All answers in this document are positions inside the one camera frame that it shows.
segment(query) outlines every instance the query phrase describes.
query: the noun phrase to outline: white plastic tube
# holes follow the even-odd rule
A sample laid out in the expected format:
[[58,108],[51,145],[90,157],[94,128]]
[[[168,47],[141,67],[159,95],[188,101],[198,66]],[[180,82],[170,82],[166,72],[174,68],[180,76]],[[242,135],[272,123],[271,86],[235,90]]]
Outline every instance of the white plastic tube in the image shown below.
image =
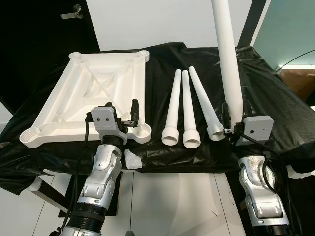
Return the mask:
[[184,133],[183,143],[187,148],[196,148],[200,145],[200,136],[196,128],[195,116],[193,113],[191,92],[189,86],[188,71],[184,70],[183,75],[183,109],[184,109]]
[[215,19],[225,101],[229,106],[231,126],[241,122],[243,101],[237,68],[235,44],[228,0],[211,0]]
[[162,132],[162,142],[165,145],[175,145],[178,142],[177,118],[179,94],[181,88],[181,70],[175,71],[171,100],[169,102],[166,125]]
[[193,86],[195,87],[199,103],[201,105],[201,109],[203,115],[207,122],[207,132],[211,140],[218,141],[224,139],[223,135],[223,125],[219,122],[219,119],[213,109],[211,102],[206,94],[205,89],[202,86],[202,83],[197,75],[197,72],[193,66],[189,68],[190,76],[193,82]]

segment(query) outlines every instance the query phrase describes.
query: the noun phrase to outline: tapered white tube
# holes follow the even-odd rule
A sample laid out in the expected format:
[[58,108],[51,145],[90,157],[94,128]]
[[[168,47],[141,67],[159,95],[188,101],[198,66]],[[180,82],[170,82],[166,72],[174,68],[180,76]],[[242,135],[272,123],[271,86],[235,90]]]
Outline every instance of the tapered white tube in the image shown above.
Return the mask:
[[225,101],[231,126],[242,121],[243,101],[228,0],[212,0]]
[[183,75],[183,109],[184,109],[184,134],[183,143],[187,148],[196,148],[200,145],[200,136],[196,128],[195,115],[193,113],[191,92],[189,86],[188,71]]
[[179,94],[181,88],[181,70],[175,71],[173,82],[171,100],[169,102],[166,125],[162,132],[162,142],[166,145],[172,146],[178,142],[177,118]]
[[203,115],[206,119],[208,128],[207,132],[211,140],[218,141],[224,139],[223,135],[223,125],[220,123],[215,110],[213,109],[211,102],[206,94],[205,89],[202,86],[202,83],[197,75],[197,72],[193,66],[189,68],[190,76],[193,82],[193,86],[195,87],[199,103],[201,105],[201,109]]

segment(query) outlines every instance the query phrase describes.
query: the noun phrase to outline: black plastic sheet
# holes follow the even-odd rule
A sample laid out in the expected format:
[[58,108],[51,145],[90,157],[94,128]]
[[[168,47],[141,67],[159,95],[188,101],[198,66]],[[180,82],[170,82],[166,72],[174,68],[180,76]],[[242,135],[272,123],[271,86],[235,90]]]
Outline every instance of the black plastic sheet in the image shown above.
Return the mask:
[[[209,99],[221,120],[225,102],[217,48],[191,48],[183,43],[167,43],[145,48],[150,52],[146,63],[146,123],[152,138],[145,144],[129,140],[125,149],[141,157],[141,172],[225,173],[238,168],[228,139],[211,141],[195,90],[190,83],[192,102],[201,145],[187,149],[183,145],[183,100],[180,98],[179,142],[166,146],[161,142],[176,69],[194,66]],[[286,164],[297,164],[300,172],[315,168],[315,113],[280,79],[252,47],[237,48],[238,68],[243,98],[256,112],[270,115],[274,127],[266,143],[281,154]],[[66,67],[68,59],[52,67],[50,76],[13,116],[0,136],[0,187],[15,193],[28,187],[44,169],[88,175],[100,141],[88,142],[88,149],[78,167],[83,142],[46,143],[27,148],[19,135],[31,127],[42,106]]]

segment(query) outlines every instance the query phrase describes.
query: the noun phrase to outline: white floor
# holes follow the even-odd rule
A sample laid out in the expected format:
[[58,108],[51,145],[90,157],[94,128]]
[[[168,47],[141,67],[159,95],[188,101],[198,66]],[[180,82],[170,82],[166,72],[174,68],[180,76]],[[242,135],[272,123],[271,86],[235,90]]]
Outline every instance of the white floor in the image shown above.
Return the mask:
[[[70,176],[42,177],[65,194]],[[2,235],[48,236],[59,210],[25,190],[0,189]],[[225,174],[123,173],[118,215],[105,218],[103,236],[245,236]]]

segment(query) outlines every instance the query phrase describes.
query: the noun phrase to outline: white tube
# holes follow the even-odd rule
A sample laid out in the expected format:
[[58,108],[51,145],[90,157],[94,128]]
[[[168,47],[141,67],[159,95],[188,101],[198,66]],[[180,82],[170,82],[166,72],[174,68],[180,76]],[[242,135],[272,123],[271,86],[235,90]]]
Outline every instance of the white tube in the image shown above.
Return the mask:
[[243,101],[237,68],[232,22],[227,0],[212,0],[225,101],[229,106],[231,126],[242,121]]
[[175,71],[173,82],[171,100],[169,102],[166,125],[162,132],[162,142],[166,145],[172,146],[178,142],[177,118],[178,118],[178,104],[179,93],[181,88],[181,70]]
[[208,135],[211,140],[218,141],[224,139],[223,135],[223,125],[220,123],[215,110],[213,109],[211,102],[206,94],[205,89],[202,86],[202,83],[197,75],[197,72],[193,66],[189,68],[190,76],[193,82],[193,86],[195,87],[199,103],[201,105],[201,109],[203,115],[206,119],[208,128]]
[[184,110],[184,134],[183,143],[187,148],[197,148],[200,145],[200,136],[196,128],[195,116],[193,113],[192,99],[189,86],[188,71],[184,70],[183,75],[183,110]]

